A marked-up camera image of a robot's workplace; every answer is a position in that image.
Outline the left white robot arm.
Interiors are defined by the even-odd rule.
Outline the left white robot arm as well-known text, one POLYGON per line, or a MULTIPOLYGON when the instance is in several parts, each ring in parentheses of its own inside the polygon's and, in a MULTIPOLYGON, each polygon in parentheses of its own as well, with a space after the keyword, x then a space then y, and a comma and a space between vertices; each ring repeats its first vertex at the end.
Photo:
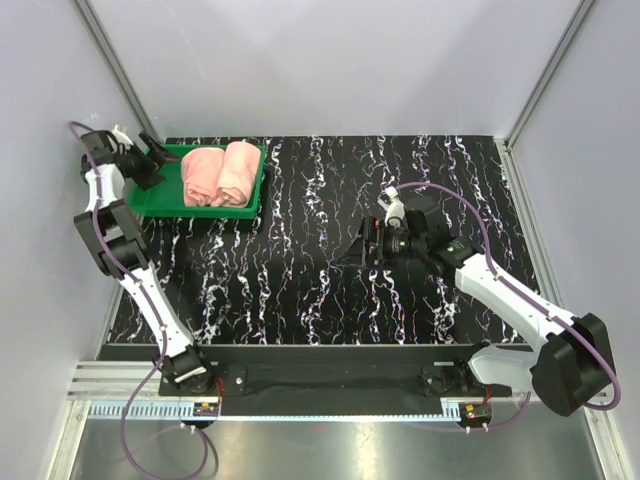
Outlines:
POLYGON ((159 349, 154 369, 164 384, 182 395, 208 394, 216 372, 160 286, 141 224, 125 200, 128 179, 154 187, 165 180, 160 169, 180 158, 144 131, 145 151, 118 128, 72 121, 69 129, 84 151, 81 177, 89 191, 85 211, 74 217, 77 232, 99 270, 119 282, 151 329, 159 349))

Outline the pink towel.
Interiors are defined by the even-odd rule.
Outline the pink towel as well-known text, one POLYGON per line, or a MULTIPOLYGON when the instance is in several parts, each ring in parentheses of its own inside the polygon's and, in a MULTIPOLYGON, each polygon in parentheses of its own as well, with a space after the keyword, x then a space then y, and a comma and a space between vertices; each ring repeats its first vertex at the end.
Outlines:
POLYGON ((209 207, 217 198, 218 180, 224 162, 224 150, 200 147, 181 161, 183 197, 187 207, 209 207))
POLYGON ((241 141, 230 143, 225 149, 212 205, 246 207, 255 187, 260 164, 261 151, 258 147, 241 141))

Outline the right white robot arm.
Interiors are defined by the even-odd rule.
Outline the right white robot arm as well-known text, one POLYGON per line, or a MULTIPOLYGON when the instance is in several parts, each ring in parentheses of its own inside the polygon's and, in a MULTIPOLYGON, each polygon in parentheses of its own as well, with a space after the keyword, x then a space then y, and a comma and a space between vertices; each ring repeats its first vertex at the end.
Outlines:
POLYGON ((441 208, 408 209, 393 198, 383 218, 363 218, 339 265, 390 270, 420 262, 435 277, 480 301, 528 344, 526 351, 496 345, 472 348, 457 360, 454 384, 466 396, 488 385, 531 391, 552 412, 568 417, 607 386, 616 372, 604 322, 578 317, 517 281, 491 258, 488 247, 451 233, 441 208))

